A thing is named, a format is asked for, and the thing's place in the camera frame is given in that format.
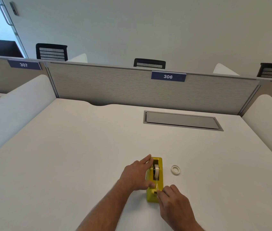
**small tape roll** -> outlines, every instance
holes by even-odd
[[[173,165],[173,166],[171,167],[170,171],[172,172],[172,174],[174,174],[174,175],[176,175],[176,176],[179,175],[180,172],[181,172],[180,167],[177,166],[177,165]]]
[[[159,175],[159,167],[158,167],[158,164],[155,164],[155,174],[154,174],[154,179],[158,178],[158,175]]]

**finger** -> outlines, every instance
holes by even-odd
[[[169,186],[165,186],[162,191],[169,197],[175,196],[174,191]]]
[[[155,188],[155,183],[151,182],[150,180],[146,181],[146,187]]]
[[[157,190],[157,197],[158,201],[161,201],[164,204],[166,204],[169,200],[169,197],[161,190]]]
[[[175,194],[181,194],[179,189],[175,185],[171,185],[170,188],[174,191]]]
[[[144,164],[146,169],[149,169],[153,165],[153,158],[149,159],[147,163]]]
[[[159,210],[161,211],[161,217],[163,217],[163,215],[164,215],[164,205],[163,205],[163,202],[161,201],[161,199],[159,197],[157,197],[157,198],[158,198],[158,203],[159,203]]]
[[[143,158],[139,163],[145,164],[149,159],[151,158],[151,154],[147,155],[145,158]]]

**desk surface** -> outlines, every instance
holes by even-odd
[[[143,112],[215,116],[223,132],[143,124]],[[74,231],[147,154],[206,230],[272,230],[272,152],[240,116],[56,99],[0,148],[0,230]],[[174,176],[176,164],[181,174]],[[171,230],[132,193],[117,230]]]

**yellow tape dispenser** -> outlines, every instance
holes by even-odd
[[[164,188],[163,161],[160,157],[153,157],[153,165],[147,170],[146,180],[150,180],[156,184],[155,188],[147,189],[147,201],[158,203],[157,190]]]

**left hand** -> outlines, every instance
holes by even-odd
[[[141,161],[137,160],[131,165],[126,166],[119,180],[128,186],[131,191],[146,190],[148,187],[155,187],[153,182],[145,180],[146,172],[152,164],[153,158],[149,154]]]

